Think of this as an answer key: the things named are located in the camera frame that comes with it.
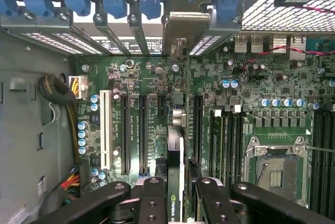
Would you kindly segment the dark grey PC case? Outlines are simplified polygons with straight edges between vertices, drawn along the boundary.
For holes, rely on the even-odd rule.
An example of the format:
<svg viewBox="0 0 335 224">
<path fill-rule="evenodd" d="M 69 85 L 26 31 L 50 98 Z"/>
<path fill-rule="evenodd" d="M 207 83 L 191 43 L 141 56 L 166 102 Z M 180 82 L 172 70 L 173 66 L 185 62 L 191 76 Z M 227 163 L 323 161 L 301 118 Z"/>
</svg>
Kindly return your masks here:
<svg viewBox="0 0 335 224">
<path fill-rule="evenodd" d="M 335 37 L 335 0 L 239 0 L 236 17 L 225 23 L 217 21 L 214 0 L 160 0 L 161 16 L 152 20 L 141 13 L 139 0 L 126 0 L 127 16 L 120 19 L 104 10 L 102 0 L 91 0 L 88 16 L 78 16 L 64 0 L 52 0 L 53 18 L 30 12 L 23 0 L 16 3 L 18 16 L 0 15 L 0 224 L 29 224 L 96 190 L 85 188 L 89 168 L 79 155 L 79 100 L 69 89 L 69 76 L 78 75 L 78 58 L 171 59 L 162 52 L 162 18 L 174 11 L 211 15 L 190 58 L 218 52 L 230 41 L 242 46 L 263 38 L 272 47 L 285 37 Z M 96 13 L 107 14 L 109 27 L 130 55 L 97 30 Z M 141 14 L 150 55 L 141 53 L 130 31 L 131 13 Z M 258 43 L 262 52 L 266 45 Z M 168 177 L 163 176 L 137 179 L 130 198 L 139 197 L 143 181 L 154 177 L 165 181 L 167 204 Z M 182 224 L 205 224 L 196 220 L 195 183 L 203 177 L 188 178 Z M 116 205 L 99 224 L 134 224 L 136 205 Z"/>
</svg>

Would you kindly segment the CPU socket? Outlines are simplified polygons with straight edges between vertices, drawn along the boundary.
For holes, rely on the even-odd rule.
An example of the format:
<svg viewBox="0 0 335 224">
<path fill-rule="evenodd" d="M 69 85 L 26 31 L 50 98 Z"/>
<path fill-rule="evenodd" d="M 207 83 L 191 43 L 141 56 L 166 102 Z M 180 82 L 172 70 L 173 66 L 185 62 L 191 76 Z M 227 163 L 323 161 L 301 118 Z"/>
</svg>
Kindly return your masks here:
<svg viewBox="0 0 335 224">
<path fill-rule="evenodd" d="M 309 154 L 304 136 L 288 143 L 262 143 L 260 137 L 247 138 L 242 181 L 308 207 Z"/>
</svg>

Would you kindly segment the thin metal locking lever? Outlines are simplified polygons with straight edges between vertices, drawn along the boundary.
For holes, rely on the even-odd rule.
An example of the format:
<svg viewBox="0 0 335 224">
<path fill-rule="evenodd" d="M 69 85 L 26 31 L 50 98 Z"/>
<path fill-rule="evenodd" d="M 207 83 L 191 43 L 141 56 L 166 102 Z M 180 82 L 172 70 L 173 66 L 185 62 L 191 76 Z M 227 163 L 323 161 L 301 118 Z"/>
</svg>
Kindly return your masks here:
<svg viewBox="0 0 335 224">
<path fill-rule="evenodd" d="M 309 145 L 305 145 L 304 148 L 305 148 L 305 149 L 316 150 L 316 151 L 323 151 L 323 152 L 335 153 L 335 150 L 334 150 L 334 149 L 329 149 L 329 148 L 313 147 L 313 146 L 309 146 Z"/>
</svg>

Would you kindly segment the short black expansion slot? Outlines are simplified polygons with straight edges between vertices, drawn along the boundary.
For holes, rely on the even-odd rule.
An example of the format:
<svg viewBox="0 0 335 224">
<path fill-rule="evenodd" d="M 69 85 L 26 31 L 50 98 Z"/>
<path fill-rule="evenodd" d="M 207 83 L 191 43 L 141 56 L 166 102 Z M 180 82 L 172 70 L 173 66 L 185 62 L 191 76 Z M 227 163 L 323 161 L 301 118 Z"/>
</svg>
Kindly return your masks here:
<svg viewBox="0 0 335 224">
<path fill-rule="evenodd" d="M 166 96 L 158 95 L 158 117 L 165 118 L 166 117 Z"/>
</svg>

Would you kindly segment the white power connector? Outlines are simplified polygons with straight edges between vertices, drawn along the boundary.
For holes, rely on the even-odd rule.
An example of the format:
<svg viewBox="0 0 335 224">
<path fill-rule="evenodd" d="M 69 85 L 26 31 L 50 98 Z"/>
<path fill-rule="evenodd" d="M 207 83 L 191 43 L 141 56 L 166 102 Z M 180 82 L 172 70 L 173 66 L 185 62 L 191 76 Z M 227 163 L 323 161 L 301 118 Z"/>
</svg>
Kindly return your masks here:
<svg viewBox="0 0 335 224">
<path fill-rule="evenodd" d="M 76 99 L 86 100 L 88 96 L 88 80 L 86 76 L 69 76 L 69 89 Z"/>
</svg>

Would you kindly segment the green motherboard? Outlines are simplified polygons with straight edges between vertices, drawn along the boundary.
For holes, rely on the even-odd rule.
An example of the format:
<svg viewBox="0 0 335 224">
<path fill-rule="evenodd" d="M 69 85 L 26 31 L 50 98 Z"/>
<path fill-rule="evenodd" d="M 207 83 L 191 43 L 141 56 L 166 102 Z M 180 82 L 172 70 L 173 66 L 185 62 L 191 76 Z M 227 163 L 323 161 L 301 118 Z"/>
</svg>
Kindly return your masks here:
<svg viewBox="0 0 335 224">
<path fill-rule="evenodd" d="M 258 43 L 264 42 L 265 52 Z M 243 114 L 243 161 L 247 138 L 258 136 L 262 143 L 288 143 L 304 136 L 313 146 L 314 113 L 329 113 L 328 148 L 331 149 L 332 115 L 335 113 L 335 37 L 285 37 L 270 47 L 269 40 L 253 38 L 239 45 L 226 43 L 218 52 L 189 59 L 190 113 L 188 178 L 211 175 L 211 112 L 221 110 L 223 123 L 222 177 L 226 185 L 227 114 Z M 181 76 L 171 70 L 169 57 L 80 57 L 76 61 L 77 76 L 86 76 L 88 96 L 78 101 L 78 145 L 81 158 L 88 160 L 89 191 L 112 181 L 134 185 L 141 177 L 168 176 L 168 126 L 172 122 L 172 89 L 180 86 Z M 113 162 L 110 170 L 101 168 L 100 90 L 111 90 L 113 120 Z M 121 173 L 121 96 L 130 100 L 130 153 L 128 175 Z M 148 173 L 139 174 L 139 96 L 148 101 Z M 158 95 L 166 96 L 166 117 L 158 117 Z M 194 157 L 193 106 L 194 95 L 203 97 L 202 160 Z M 320 147 L 322 148 L 322 123 Z M 312 209 L 312 156 L 309 154 L 309 200 Z M 331 153 L 328 153 L 326 212 L 320 210 L 322 183 L 322 151 L 319 162 L 318 213 L 329 215 Z"/>
</svg>

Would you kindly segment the white expansion slot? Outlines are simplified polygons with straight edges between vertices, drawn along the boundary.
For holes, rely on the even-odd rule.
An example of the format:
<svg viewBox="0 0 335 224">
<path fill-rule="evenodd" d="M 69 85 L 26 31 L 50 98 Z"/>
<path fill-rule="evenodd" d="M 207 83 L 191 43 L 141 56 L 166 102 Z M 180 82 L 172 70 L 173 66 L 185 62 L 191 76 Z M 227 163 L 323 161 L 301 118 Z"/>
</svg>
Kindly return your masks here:
<svg viewBox="0 0 335 224">
<path fill-rule="evenodd" d="M 101 168 L 110 170 L 113 162 L 113 120 L 111 90 L 100 90 Z"/>
</svg>

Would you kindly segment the metal slot cover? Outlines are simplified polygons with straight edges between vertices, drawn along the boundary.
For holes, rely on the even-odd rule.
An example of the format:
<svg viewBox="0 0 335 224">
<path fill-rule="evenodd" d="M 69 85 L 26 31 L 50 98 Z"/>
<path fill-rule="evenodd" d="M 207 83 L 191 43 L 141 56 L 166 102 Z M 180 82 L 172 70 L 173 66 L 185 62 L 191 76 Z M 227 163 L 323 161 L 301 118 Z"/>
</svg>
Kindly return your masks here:
<svg viewBox="0 0 335 224">
<path fill-rule="evenodd" d="M 150 55 L 147 41 L 142 28 L 141 14 L 131 13 L 128 15 L 128 24 L 143 55 Z"/>
<path fill-rule="evenodd" d="M 108 17 L 106 13 L 96 13 L 93 17 L 95 27 L 104 36 L 106 36 L 116 47 L 125 55 L 130 55 L 130 51 L 125 47 L 122 41 L 111 30 L 108 25 Z"/>
</svg>

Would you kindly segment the black RAM slot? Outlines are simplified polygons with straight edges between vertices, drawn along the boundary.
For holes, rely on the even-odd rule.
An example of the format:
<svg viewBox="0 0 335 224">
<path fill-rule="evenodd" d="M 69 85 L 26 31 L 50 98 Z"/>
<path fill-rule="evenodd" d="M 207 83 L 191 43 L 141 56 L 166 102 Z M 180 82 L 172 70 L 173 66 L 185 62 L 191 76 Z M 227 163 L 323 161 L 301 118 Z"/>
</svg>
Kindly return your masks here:
<svg viewBox="0 0 335 224">
<path fill-rule="evenodd" d="M 324 112 L 323 114 L 323 123 L 322 123 L 322 147 L 328 148 L 328 126 L 329 126 L 329 113 Z M 326 212 L 325 201 L 327 199 L 327 177 L 328 177 L 328 153 L 326 151 L 322 151 L 322 183 L 321 183 L 321 202 L 320 202 L 320 210 L 324 214 Z"/>
<path fill-rule="evenodd" d="M 320 147 L 320 128 L 321 128 L 321 110 L 316 110 L 314 113 L 314 135 L 313 135 L 313 147 Z M 318 150 L 313 150 L 312 156 L 312 208 L 318 211 L 319 203 L 319 162 L 320 162 L 320 152 Z"/>
<path fill-rule="evenodd" d="M 226 185 L 230 185 L 230 163 L 231 163 L 231 113 L 227 114 L 227 137 L 226 137 Z"/>
<path fill-rule="evenodd" d="M 242 156 L 243 156 L 243 114 L 237 116 L 237 152 L 236 152 L 236 180 L 241 181 Z"/>
<path fill-rule="evenodd" d="M 330 191 L 329 191 L 329 215 L 335 218 L 335 113 L 332 115 L 331 127 L 331 164 L 330 164 Z"/>
<path fill-rule="evenodd" d="M 236 174 L 238 174 L 238 152 L 239 152 L 239 119 L 238 114 L 231 113 L 231 123 L 232 123 L 232 144 L 231 144 L 231 184 L 236 181 Z"/>
</svg>

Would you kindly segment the installed green RAM stick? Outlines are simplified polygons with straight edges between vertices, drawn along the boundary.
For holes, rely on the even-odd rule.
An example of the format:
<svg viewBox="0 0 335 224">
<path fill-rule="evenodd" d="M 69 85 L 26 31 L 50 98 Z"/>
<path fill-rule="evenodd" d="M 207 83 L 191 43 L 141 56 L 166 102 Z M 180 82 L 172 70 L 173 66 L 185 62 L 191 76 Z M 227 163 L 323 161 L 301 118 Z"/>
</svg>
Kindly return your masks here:
<svg viewBox="0 0 335 224">
<path fill-rule="evenodd" d="M 215 109 L 211 112 L 211 175 L 217 179 L 222 177 L 222 146 L 223 146 L 223 123 L 221 110 Z"/>
</svg>

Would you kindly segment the long black expansion slot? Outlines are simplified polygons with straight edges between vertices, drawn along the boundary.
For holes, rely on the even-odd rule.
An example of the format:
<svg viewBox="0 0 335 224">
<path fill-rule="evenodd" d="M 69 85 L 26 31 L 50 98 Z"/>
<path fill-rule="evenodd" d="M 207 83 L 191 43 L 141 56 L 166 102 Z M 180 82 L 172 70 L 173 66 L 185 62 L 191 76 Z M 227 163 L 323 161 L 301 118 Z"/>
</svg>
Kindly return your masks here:
<svg viewBox="0 0 335 224">
<path fill-rule="evenodd" d="M 193 106 L 193 146 L 194 157 L 201 164 L 202 160 L 202 137 L 203 137 L 203 97 L 194 95 Z"/>
<path fill-rule="evenodd" d="M 139 174 L 146 175 L 148 173 L 148 120 L 147 112 L 148 101 L 147 96 L 139 96 Z"/>
<path fill-rule="evenodd" d="M 130 136 L 131 136 L 131 123 L 130 123 L 130 100 L 128 95 L 121 96 L 121 173 L 128 175 L 131 166 L 131 153 L 130 153 Z"/>
</svg>

